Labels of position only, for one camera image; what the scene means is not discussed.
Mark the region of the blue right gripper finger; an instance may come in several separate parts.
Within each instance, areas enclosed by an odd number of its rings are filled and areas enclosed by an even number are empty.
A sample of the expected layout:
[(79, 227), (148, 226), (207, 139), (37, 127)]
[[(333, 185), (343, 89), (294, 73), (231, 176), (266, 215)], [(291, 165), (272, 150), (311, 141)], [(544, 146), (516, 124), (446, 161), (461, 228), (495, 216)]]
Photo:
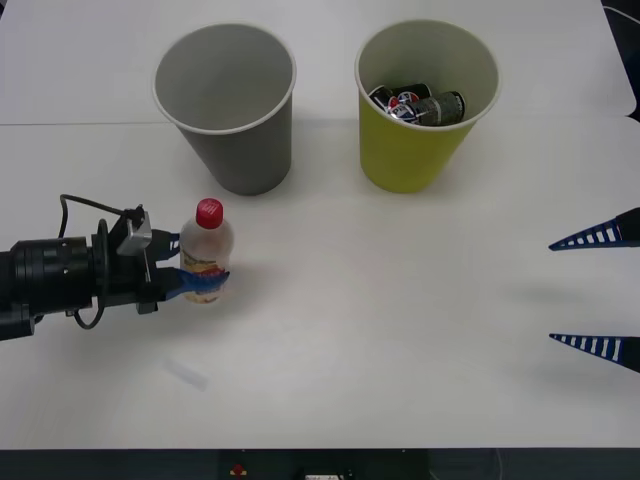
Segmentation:
[(634, 208), (606, 222), (594, 225), (549, 246), (551, 251), (597, 248), (638, 248), (640, 208)]
[(636, 373), (640, 372), (640, 338), (633, 336), (581, 336), (550, 333), (561, 344), (607, 360)]

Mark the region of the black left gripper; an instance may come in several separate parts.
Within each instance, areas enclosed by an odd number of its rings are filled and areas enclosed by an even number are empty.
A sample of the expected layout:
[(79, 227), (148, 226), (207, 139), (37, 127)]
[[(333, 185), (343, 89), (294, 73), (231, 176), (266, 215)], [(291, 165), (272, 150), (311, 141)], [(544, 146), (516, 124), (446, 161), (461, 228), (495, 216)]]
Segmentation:
[(140, 315), (155, 313), (158, 302), (193, 293), (208, 295), (219, 290), (230, 272), (194, 273), (156, 262), (180, 253), (180, 234), (151, 229), (148, 217), (120, 217), (111, 230), (104, 219), (92, 236), (99, 307), (134, 304)]

